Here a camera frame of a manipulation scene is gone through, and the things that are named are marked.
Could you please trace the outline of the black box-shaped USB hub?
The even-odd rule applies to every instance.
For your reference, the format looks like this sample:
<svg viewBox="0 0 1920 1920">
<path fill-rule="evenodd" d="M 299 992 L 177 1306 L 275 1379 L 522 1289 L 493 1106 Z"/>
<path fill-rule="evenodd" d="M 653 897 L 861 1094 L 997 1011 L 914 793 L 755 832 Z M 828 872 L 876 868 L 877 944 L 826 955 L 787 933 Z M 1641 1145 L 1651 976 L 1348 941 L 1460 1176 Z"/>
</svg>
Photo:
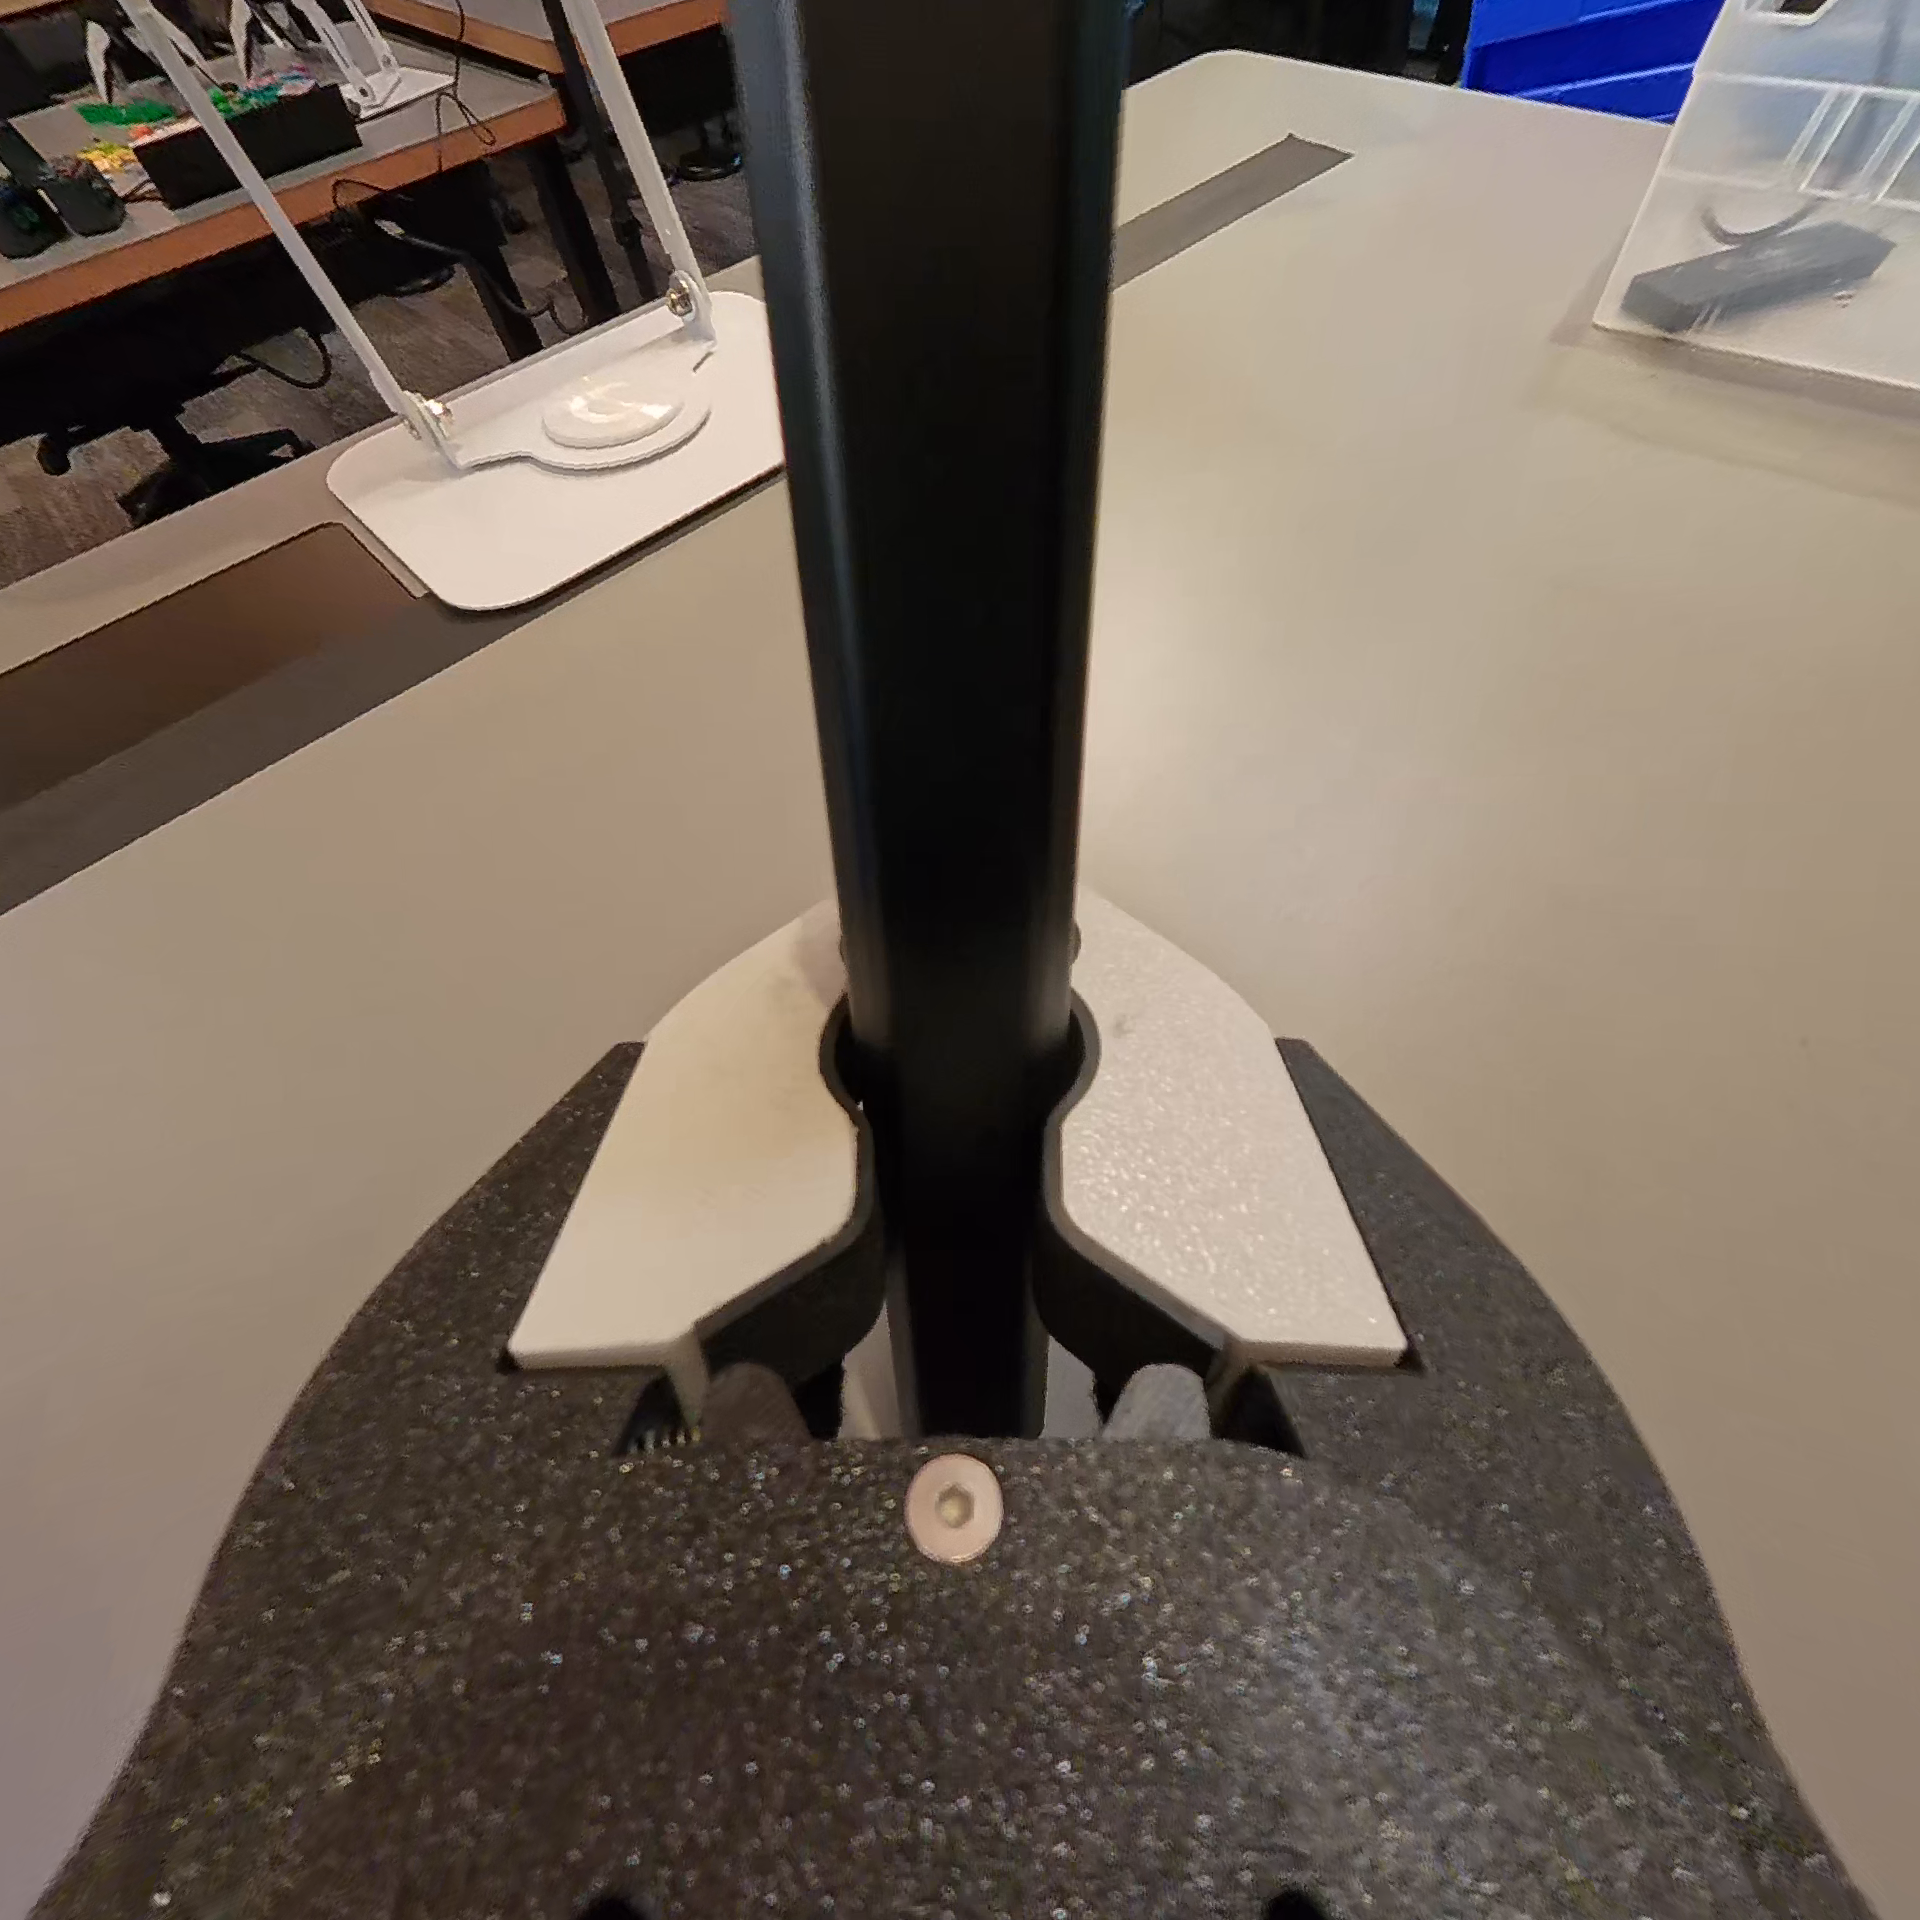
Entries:
<svg viewBox="0 0 1920 1920">
<path fill-rule="evenodd" d="M 1034 1436 L 1122 4 L 729 4 L 904 1418 Z"/>
</svg>

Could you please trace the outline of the slim grey USB hub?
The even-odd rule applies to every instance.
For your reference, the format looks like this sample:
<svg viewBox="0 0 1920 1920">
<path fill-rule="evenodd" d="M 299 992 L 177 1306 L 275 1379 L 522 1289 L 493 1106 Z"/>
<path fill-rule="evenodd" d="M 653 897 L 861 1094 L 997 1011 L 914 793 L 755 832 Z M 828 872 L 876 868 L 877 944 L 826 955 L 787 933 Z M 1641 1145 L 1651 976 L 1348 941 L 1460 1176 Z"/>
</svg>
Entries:
<svg viewBox="0 0 1920 1920">
<path fill-rule="evenodd" d="M 1897 238 L 1873 216 L 1840 216 L 1834 204 L 1802 200 L 1754 225 L 1698 204 L 1697 230 L 1707 248 L 1634 273 L 1621 314 L 1669 337 L 1754 320 L 1823 298 L 1849 298 L 1891 260 Z"/>
</svg>

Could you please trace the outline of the grey desk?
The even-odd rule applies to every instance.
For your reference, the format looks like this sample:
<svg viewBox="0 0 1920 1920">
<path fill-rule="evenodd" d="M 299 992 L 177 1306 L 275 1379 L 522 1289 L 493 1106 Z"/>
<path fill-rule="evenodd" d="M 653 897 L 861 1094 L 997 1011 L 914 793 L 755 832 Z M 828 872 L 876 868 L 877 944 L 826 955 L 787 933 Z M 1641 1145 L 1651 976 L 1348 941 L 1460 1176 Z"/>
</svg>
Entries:
<svg viewBox="0 0 1920 1920">
<path fill-rule="evenodd" d="M 1915 1915 L 1915 412 L 1592 324 L 1665 134 L 1253 52 L 1124 106 L 1087 884 L 1611 1379 Z M 395 1262 L 833 889 L 784 491 L 426 677 L 341 640 L 5 835 L 5 1915 Z"/>
</svg>

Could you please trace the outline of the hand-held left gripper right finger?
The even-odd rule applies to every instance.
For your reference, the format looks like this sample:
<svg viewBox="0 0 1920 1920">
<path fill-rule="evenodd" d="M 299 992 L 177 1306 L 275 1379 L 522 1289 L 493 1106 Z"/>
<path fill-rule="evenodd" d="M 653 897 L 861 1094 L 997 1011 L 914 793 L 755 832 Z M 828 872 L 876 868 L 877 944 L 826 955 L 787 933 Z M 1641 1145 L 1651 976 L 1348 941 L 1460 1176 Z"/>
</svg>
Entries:
<svg viewBox="0 0 1920 1920">
<path fill-rule="evenodd" d="M 1047 1325 L 1089 1369 L 1395 1369 L 1409 1350 L 1275 1036 L 1097 893 L 1074 908 L 1084 1065 L 1047 1140 Z"/>
</svg>

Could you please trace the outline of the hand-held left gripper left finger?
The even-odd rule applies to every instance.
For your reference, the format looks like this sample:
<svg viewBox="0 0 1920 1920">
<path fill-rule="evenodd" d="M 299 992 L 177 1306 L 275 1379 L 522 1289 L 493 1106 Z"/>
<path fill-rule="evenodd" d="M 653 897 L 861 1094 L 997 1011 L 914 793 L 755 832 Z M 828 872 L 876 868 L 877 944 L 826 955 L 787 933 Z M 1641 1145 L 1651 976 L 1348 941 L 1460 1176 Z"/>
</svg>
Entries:
<svg viewBox="0 0 1920 1920">
<path fill-rule="evenodd" d="M 840 933 L 821 901 L 656 1021 L 511 1336 L 519 1369 L 823 1376 L 874 1329 L 874 1140 L 833 1057 Z"/>
</svg>

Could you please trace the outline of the black green device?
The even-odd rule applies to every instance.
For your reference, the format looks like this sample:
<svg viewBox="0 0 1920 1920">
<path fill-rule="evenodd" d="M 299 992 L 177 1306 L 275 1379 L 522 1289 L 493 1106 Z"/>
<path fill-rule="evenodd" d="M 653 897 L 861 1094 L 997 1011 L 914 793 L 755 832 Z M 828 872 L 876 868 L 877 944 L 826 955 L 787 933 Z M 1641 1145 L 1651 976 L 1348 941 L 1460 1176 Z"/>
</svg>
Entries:
<svg viewBox="0 0 1920 1920">
<path fill-rule="evenodd" d="M 127 221 L 122 197 L 92 160 L 2 160 L 2 259 L 32 259 L 66 238 L 109 236 Z"/>
</svg>

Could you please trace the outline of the nested blue bin stack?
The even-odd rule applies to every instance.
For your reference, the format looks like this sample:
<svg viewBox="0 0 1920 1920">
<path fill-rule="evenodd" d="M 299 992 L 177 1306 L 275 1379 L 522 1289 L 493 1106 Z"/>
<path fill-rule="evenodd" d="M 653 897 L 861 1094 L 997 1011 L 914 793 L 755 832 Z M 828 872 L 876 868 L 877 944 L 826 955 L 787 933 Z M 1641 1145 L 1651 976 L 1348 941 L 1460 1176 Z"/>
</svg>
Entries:
<svg viewBox="0 0 1920 1920">
<path fill-rule="evenodd" d="M 1672 124 L 1722 2 L 1474 2 L 1458 85 Z"/>
</svg>

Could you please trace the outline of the clear plastic storage box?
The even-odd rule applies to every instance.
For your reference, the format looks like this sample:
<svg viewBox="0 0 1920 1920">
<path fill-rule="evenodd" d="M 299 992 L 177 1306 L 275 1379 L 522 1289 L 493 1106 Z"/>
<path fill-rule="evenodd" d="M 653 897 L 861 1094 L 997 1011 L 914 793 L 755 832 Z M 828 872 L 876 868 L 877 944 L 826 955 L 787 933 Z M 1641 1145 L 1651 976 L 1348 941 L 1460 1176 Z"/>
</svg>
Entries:
<svg viewBox="0 0 1920 1920">
<path fill-rule="evenodd" d="M 1634 273 L 1707 248 L 1698 204 L 1754 225 L 1796 202 L 1877 217 L 1891 260 L 1863 288 L 1669 337 L 1628 320 Z M 1752 364 L 1919 387 L 1919 4 L 1724 4 L 1697 59 L 1594 323 Z"/>
</svg>

